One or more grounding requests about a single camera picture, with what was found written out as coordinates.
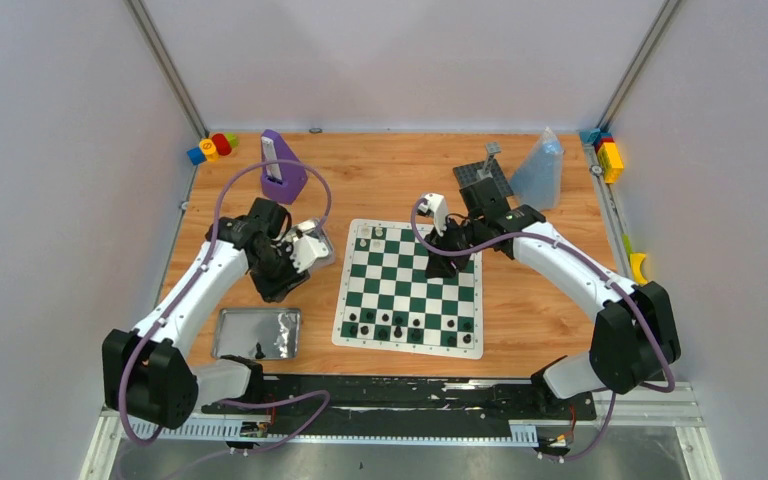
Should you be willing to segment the silver tin lid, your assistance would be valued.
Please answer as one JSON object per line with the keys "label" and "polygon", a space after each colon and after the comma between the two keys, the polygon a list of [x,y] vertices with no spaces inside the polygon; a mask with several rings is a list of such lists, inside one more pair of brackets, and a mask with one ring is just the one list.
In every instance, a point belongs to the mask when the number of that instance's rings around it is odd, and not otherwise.
{"label": "silver tin lid", "polygon": [[288,360],[298,354],[302,315],[297,308],[226,308],[219,312],[212,357]]}

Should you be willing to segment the green white chess board mat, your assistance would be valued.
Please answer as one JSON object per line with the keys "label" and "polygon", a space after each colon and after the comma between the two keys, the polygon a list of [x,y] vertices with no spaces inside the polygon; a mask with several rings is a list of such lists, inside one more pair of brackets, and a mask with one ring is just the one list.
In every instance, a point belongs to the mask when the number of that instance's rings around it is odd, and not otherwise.
{"label": "green white chess board mat", "polygon": [[354,219],[341,269],[332,342],[338,347],[478,360],[484,354],[483,258],[429,279],[406,222]]}

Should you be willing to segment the silver tin box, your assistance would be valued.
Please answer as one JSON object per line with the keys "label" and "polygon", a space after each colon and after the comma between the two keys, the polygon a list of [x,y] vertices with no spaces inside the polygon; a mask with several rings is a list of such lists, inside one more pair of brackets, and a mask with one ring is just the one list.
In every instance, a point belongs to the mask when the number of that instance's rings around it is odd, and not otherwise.
{"label": "silver tin box", "polygon": [[282,242],[297,272],[312,273],[336,261],[336,253],[324,228],[317,218],[292,226]]}

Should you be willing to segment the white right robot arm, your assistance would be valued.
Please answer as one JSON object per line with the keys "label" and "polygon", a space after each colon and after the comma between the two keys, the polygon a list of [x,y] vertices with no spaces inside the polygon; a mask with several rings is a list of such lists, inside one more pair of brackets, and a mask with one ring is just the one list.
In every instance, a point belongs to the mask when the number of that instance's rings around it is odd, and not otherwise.
{"label": "white right robot arm", "polygon": [[548,279],[593,322],[587,352],[564,356],[533,375],[539,382],[530,392],[537,413],[556,417],[571,397],[586,392],[675,389],[670,366],[681,347],[664,287],[637,283],[601,265],[538,210],[511,206],[490,179],[461,188],[460,195],[467,208],[461,221],[440,194],[426,193],[413,207],[413,217],[433,222],[431,232],[416,237],[429,253],[427,277],[451,278],[473,255],[492,249]]}

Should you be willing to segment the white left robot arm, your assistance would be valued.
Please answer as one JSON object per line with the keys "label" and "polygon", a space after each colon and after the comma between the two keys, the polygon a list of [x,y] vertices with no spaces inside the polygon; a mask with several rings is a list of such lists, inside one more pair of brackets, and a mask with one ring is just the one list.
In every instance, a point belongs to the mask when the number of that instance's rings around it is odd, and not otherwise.
{"label": "white left robot arm", "polygon": [[184,276],[129,331],[112,330],[102,343],[104,401],[122,421],[138,418],[176,429],[191,413],[222,400],[243,413],[266,400],[263,368],[225,355],[192,367],[189,352],[228,290],[249,276],[262,300],[283,301],[331,254],[318,221],[287,227],[282,205],[258,198],[249,212],[219,217]]}

